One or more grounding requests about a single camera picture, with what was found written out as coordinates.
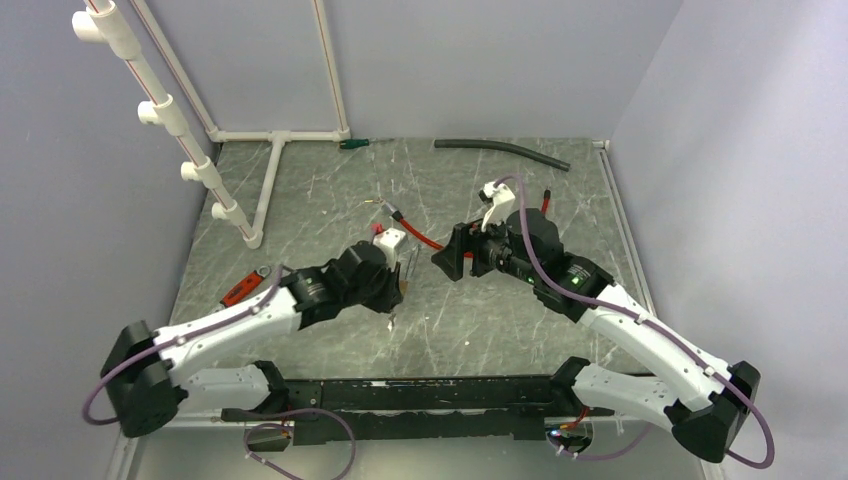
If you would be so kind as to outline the white PVC pipe frame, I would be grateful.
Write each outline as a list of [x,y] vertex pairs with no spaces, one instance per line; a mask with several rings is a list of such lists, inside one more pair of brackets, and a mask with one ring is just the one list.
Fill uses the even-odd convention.
[[331,131],[268,130],[256,132],[219,129],[147,2],[131,1],[129,5],[146,29],[209,140],[214,143],[269,142],[272,145],[252,220],[248,219],[244,209],[224,186],[217,167],[213,165],[210,156],[203,152],[199,141],[191,132],[183,110],[174,96],[167,91],[145,58],[140,40],[127,22],[118,4],[114,1],[87,1],[83,10],[72,15],[72,30],[76,37],[84,43],[108,46],[115,57],[127,67],[147,97],[137,107],[139,122],[144,125],[160,126],[175,139],[187,157],[187,160],[180,166],[181,178],[187,182],[201,183],[214,198],[214,203],[210,209],[211,216],[216,220],[232,225],[238,230],[247,248],[257,249],[262,244],[274,182],[284,147],[292,142],[346,144],[352,138],[342,97],[341,82],[338,76],[325,3],[323,1],[312,1],[310,11],[316,22],[322,51],[321,64],[327,73],[337,128]]

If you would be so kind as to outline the red cable lock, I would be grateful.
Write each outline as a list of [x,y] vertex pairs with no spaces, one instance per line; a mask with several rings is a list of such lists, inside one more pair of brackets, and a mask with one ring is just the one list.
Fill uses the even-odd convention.
[[[540,205],[540,208],[539,208],[539,211],[543,216],[547,215],[547,212],[550,208],[551,196],[552,196],[551,188],[547,187],[543,192],[542,202],[541,202],[541,205]],[[387,200],[377,199],[376,203],[380,204],[387,211],[388,215],[395,222],[399,223],[409,234],[411,234],[413,237],[415,237],[417,240],[419,240],[423,244],[427,245],[428,247],[430,247],[434,251],[440,251],[444,248],[444,246],[442,244],[430,239],[429,237],[427,237],[426,235],[421,233],[419,230],[414,228],[405,219],[403,213],[398,208],[393,206],[390,202],[388,202]]]

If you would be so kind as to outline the brass padlock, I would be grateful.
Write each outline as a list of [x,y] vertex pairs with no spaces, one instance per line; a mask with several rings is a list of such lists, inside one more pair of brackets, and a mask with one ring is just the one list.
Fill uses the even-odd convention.
[[399,276],[399,289],[400,289],[400,292],[403,295],[406,294],[406,292],[409,288],[412,276],[415,273],[416,266],[417,266],[417,263],[418,263],[418,260],[419,260],[419,257],[420,257],[420,252],[421,252],[421,246],[416,245],[410,251],[410,253],[408,254],[408,256],[406,258],[406,262],[404,263],[403,270],[401,271],[401,274]]

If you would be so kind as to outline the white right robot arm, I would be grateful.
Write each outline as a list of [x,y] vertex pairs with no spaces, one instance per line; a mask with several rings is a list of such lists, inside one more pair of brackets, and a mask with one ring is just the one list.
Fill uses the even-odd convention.
[[620,374],[570,357],[551,378],[551,401],[560,413],[600,408],[636,417],[712,463],[742,458],[731,446],[754,417],[766,456],[752,465],[773,462],[773,435],[754,405],[760,372],[746,361],[728,364],[683,339],[602,267],[567,252],[556,226],[539,210],[519,210],[500,225],[459,223],[431,261],[453,281],[498,271],[527,283],[547,309],[611,340],[653,375]]

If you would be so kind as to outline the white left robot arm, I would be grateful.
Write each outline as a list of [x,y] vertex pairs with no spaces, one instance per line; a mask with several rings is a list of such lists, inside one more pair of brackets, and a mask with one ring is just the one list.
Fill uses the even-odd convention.
[[148,435],[180,413],[243,410],[272,420],[291,409],[290,390],[271,361],[218,368],[216,362],[260,339],[296,333],[363,306],[391,313],[402,302],[403,239],[386,231],[319,266],[280,266],[268,288],[193,321],[150,329],[125,327],[100,373],[114,422],[128,438]]

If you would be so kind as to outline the aluminium frame rail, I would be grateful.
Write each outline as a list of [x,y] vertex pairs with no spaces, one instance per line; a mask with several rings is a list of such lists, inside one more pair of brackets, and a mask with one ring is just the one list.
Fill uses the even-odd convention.
[[612,306],[588,310],[580,325],[592,331],[598,340],[610,344],[612,354],[626,353],[650,375],[638,377],[611,371],[603,359],[599,366],[591,365],[587,373],[578,375],[575,389],[578,398],[592,407],[614,410],[669,431],[674,426],[670,414],[689,415],[711,405],[709,396],[714,392],[715,382],[705,375],[709,365],[701,358],[700,350],[654,316],[607,150],[594,146],[592,153],[613,205],[637,297],[632,298],[619,284],[608,286],[599,299]]

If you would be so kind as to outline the red adjustable wrench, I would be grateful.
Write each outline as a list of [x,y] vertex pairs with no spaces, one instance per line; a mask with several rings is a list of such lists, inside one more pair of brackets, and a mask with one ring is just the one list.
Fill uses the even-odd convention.
[[218,306],[229,308],[240,303],[259,287],[271,272],[272,269],[268,265],[263,265],[252,270],[221,297],[218,301]]

